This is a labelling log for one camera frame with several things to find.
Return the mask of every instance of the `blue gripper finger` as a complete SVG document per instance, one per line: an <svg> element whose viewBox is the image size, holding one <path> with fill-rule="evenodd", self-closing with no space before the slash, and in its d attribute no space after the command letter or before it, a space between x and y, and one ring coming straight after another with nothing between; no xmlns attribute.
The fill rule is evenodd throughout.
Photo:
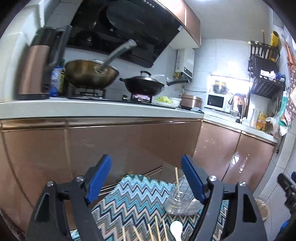
<svg viewBox="0 0 296 241"><path fill-rule="evenodd" d="M181 160L181 167L193 192L194 197L202 204L209 198L207 173L193 163L189 155L185 155Z"/></svg>
<svg viewBox="0 0 296 241"><path fill-rule="evenodd" d="M98 199L98 195L111 169L111 165L111 157L109 155L103 155L98 164L95 167L91 167L95 168L96 171L89 181L88 194L86 196L86 199L89 203L92 203L94 200Z"/></svg>
<svg viewBox="0 0 296 241"><path fill-rule="evenodd" d="M296 183L296 172L292 172L291 178Z"/></svg>

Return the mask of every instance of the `white spoon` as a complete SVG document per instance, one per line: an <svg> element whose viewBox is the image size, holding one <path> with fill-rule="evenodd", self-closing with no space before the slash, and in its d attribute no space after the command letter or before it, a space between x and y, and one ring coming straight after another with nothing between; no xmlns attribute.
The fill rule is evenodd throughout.
<svg viewBox="0 0 296 241"><path fill-rule="evenodd" d="M172 235L174 236L176 241L182 241L181 240L181 234L183 231L183 225L180 221L174 221L170 225L170 231Z"/></svg>

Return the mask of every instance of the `chopped cabbage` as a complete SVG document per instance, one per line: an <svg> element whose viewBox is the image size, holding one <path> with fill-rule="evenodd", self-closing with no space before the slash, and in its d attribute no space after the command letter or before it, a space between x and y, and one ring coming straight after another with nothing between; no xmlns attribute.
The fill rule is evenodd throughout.
<svg viewBox="0 0 296 241"><path fill-rule="evenodd" d="M172 103L172 101L167 96L158 97L156 100L165 103Z"/></svg>

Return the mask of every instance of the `wok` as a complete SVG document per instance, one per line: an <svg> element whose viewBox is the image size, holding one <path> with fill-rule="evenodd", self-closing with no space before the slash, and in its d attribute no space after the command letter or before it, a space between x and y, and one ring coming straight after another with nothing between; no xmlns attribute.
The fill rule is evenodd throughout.
<svg viewBox="0 0 296 241"><path fill-rule="evenodd" d="M164 85L150 76L151 73L143 70L141 71L141 76L135 76L128 79L120 78L119 80L125 83L126 89L130 93L147 96L160 94L166 86L189 82L188 80L175 80L167 82L166 85Z"/></svg>
<svg viewBox="0 0 296 241"><path fill-rule="evenodd" d="M65 65L65 78L78 88L104 89L111 85L119 75L119 71L109 64L120 55L137 46L132 39L115 49L102 62L98 60L76 59Z"/></svg>

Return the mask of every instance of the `chevron tablecloth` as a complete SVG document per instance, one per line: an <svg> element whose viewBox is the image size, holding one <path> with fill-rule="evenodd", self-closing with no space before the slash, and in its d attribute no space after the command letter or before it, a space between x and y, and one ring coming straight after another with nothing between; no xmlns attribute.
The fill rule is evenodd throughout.
<svg viewBox="0 0 296 241"><path fill-rule="evenodd" d="M164 230L161 223L165 221L169 240L174 240L170 232L170 225L173 221L180 221L183 224L182 241L189 239L203 208L193 216L174 216L167 214L163 204L174 185L163 181L144 177L142 175L127 175L92 210L93 217L106 241L122 240L121 227L125 227L126 240L138 240L133 226L137 227L143 240L150 240L147 224L149 223L156 237L156 226L154 217L157 216L162 240ZM221 211L212 241L220 240L225 218L227 214L228 201L222 203ZM72 233L72 238L79 241L79 234Z"/></svg>

